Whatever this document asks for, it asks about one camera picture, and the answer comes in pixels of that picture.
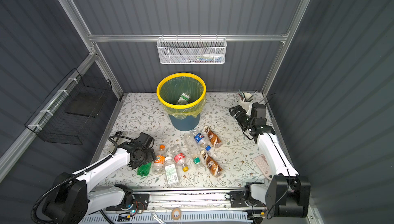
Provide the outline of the green plastic bottle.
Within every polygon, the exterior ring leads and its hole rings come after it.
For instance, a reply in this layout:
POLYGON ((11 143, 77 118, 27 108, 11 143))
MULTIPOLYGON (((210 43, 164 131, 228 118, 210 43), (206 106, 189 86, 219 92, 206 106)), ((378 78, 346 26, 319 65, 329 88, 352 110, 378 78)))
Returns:
POLYGON ((137 169, 137 175, 141 176, 141 177, 146 177, 149 175, 150 173, 150 169, 151 169, 151 164, 152 162, 146 163, 144 165, 141 165, 140 167, 138 167, 137 169))

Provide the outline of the orange cap soda bottle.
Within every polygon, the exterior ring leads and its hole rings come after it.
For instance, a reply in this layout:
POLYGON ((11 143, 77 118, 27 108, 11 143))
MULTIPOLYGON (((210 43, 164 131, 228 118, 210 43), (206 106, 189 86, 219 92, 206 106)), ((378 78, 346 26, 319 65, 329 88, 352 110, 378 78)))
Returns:
POLYGON ((156 159, 152 166, 153 174, 161 174, 164 171, 164 162, 165 162, 165 145, 160 145, 156 159))

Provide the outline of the brown Nescafe bottle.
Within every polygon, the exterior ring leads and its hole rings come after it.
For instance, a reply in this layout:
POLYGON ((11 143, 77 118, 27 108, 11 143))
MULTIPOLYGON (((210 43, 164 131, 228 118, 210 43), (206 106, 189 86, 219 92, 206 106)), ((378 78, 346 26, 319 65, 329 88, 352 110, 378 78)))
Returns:
POLYGON ((218 162, 216 162, 208 153, 208 151, 206 150, 202 150, 200 152, 202 158, 204 159, 204 162, 207 166, 207 168, 209 169, 210 173, 214 176, 214 177, 220 177, 223 174, 223 169, 222 167, 219 165, 218 162))
POLYGON ((214 148, 219 148, 222 145, 221 139, 212 131, 209 126, 204 127, 207 138, 214 148))

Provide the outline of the blue Pepsi label bottle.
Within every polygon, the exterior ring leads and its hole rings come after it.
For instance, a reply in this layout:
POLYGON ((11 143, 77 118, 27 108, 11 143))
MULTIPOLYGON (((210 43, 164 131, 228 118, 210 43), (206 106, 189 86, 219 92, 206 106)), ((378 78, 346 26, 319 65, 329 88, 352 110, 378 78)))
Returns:
POLYGON ((211 149, 211 146, 209 145, 208 140, 206 139, 206 137, 202 133, 197 133, 194 136, 194 140, 196 141, 198 146, 205 149, 206 151, 209 151, 211 149))

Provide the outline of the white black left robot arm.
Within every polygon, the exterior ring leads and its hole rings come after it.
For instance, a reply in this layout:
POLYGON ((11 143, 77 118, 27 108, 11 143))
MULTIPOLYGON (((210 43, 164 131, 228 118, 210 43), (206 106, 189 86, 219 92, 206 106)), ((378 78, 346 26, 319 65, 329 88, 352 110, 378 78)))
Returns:
POLYGON ((36 224, 78 224, 84 217, 100 212, 105 220, 112 220, 104 213, 106 208, 116 211, 137 212, 148 207, 148 194, 133 193, 122 184, 94 191, 96 185, 116 170, 128 166, 136 169, 153 162, 156 154, 154 138, 140 133, 137 138, 121 134, 110 136, 113 151, 101 160, 72 174, 62 173, 52 187, 34 203, 30 217, 36 224))

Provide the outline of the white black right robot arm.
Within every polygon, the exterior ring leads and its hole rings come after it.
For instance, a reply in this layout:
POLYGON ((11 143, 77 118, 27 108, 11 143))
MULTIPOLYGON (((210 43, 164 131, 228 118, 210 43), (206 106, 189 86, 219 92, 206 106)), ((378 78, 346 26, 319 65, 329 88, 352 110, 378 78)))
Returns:
POLYGON ((240 105, 229 108, 230 116, 236 119, 244 136, 258 145, 271 171, 269 186, 247 183, 242 192, 232 191, 232 207, 237 208, 244 203, 253 208, 262 204, 267 209, 267 219, 305 218, 308 215, 310 182, 298 173, 285 156, 276 132, 263 117, 265 111, 265 105, 260 103, 252 104, 250 113, 240 105))

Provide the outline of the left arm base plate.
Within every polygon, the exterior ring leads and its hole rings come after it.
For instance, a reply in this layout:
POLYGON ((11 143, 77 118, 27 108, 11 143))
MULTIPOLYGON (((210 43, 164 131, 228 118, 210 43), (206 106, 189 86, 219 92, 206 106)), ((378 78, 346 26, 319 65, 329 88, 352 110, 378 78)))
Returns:
POLYGON ((149 194, 129 194, 117 206, 110 206, 106 211, 145 211, 148 208, 149 194))

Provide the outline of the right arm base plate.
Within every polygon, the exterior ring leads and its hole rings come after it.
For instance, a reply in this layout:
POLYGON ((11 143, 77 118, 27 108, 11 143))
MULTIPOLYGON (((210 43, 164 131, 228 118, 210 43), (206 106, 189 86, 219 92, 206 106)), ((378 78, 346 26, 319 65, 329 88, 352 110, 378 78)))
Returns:
POLYGON ((245 191, 230 191, 229 200, 232 208, 266 207, 264 203, 245 196, 245 191))

